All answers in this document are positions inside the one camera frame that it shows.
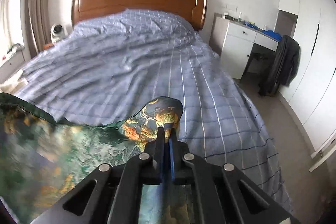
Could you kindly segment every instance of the blue object on desk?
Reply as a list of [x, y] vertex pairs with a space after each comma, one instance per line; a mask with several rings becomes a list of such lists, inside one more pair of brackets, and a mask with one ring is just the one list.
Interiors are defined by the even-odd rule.
[[277, 33], [277, 32], [273, 32], [272, 30], [262, 30], [262, 32], [266, 35], [268, 35], [269, 37], [274, 38], [276, 41], [280, 41], [281, 40], [281, 34]]
[[258, 27], [254, 24], [251, 24], [250, 22], [244, 21], [244, 24], [250, 28], [258, 30]]

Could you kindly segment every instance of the bedsheet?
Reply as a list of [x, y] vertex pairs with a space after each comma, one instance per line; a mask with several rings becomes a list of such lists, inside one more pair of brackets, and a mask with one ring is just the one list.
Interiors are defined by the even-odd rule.
[[57, 121], [106, 125], [158, 96], [180, 100], [179, 140], [209, 163], [233, 163], [291, 211], [258, 110], [182, 17], [126, 10], [79, 22], [23, 71], [28, 85], [15, 95]]

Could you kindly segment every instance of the wall socket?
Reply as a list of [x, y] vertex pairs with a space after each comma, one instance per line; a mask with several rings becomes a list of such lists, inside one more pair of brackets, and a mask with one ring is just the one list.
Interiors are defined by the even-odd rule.
[[223, 8], [236, 12], [238, 9], [238, 6], [233, 5], [233, 4], [224, 3]]

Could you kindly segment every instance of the green patterned cloth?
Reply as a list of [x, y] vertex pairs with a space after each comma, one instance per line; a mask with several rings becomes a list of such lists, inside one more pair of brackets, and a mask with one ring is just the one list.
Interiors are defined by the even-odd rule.
[[[179, 100], [158, 97], [123, 121], [86, 126], [55, 122], [34, 105], [0, 93], [0, 196], [21, 223], [30, 223], [101, 163], [124, 164], [143, 151], [158, 127], [165, 128], [168, 138], [182, 112]], [[156, 191], [146, 187], [143, 192]], [[183, 215], [186, 205], [181, 199], [177, 203]]]

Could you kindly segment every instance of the metal screw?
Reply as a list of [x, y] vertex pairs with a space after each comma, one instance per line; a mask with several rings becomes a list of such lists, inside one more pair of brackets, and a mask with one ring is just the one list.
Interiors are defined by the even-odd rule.
[[99, 166], [99, 171], [101, 171], [101, 172], [106, 172], [106, 171], [108, 171], [110, 169], [110, 166], [108, 165], [108, 164], [101, 164], [100, 166]]
[[185, 160], [193, 160], [195, 158], [194, 154], [187, 153], [183, 157]]
[[233, 171], [234, 169], [235, 169], [235, 166], [233, 164], [224, 164], [225, 171]]
[[148, 153], [141, 153], [139, 155], [139, 159], [140, 160], [147, 160], [147, 159], [149, 159], [149, 154]]

